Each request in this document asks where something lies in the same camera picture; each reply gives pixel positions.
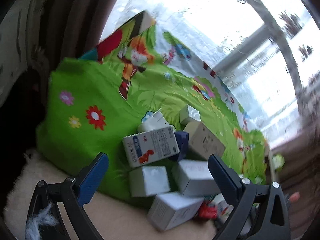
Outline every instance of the metal screw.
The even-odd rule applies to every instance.
[[[275,181],[272,183],[272,185],[273,185],[274,187],[279,187],[279,183],[277,183],[277,182],[275,182]]]
[[[43,180],[39,181],[37,185],[38,185],[38,187],[43,187],[44,186],[44,181]]]
[[[67,177],[66,181],[68,182],[74,182],[75,178],[74,177]]]
[[[244,184],[250,184],[250,183],[251,183],[251,181],[250,181],[248,178],[243,178],[243,179],[242,179],[242,182],[243,182]]]

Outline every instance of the white flower center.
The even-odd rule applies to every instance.
[[[94,120],[99,120],[99,115],[98,115],[96,112],[92,112],[92,113],[91,113],[91,117],[92,117]]]

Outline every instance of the yellow flower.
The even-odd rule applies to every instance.
[[[69,124],[72,128],[80,128],[81,126],[79,118],[76,118],[74,115],[72,117],[69,117]]]

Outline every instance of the fluffy rug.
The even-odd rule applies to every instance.
[[[15,182],[4,209],[5,222],[15,237],[24,239],[27,213],[33,190],[40,180],[48,184],[62,182],[68,176],[47,162],[35,150],[26,155],[27,164]],[[62,203],[60,213],[71,239],[78,239]],[[96,192],[91,202],[84,206],[92,223],[104,239],[188,239],[211,240],[216,231],[212,222],[199,224],[188,221],[166,232],[158,232],[147,221],[147,211],[134,208]]]

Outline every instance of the blue label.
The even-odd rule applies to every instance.
[[[140,148],[140,144],[139,144],[139,139],[137,136],[133,136],[132,139],[133,139],[134,147],[137,151],[138,158],[140,158],[142,156],[142,152],[141,152],[141,148]]]

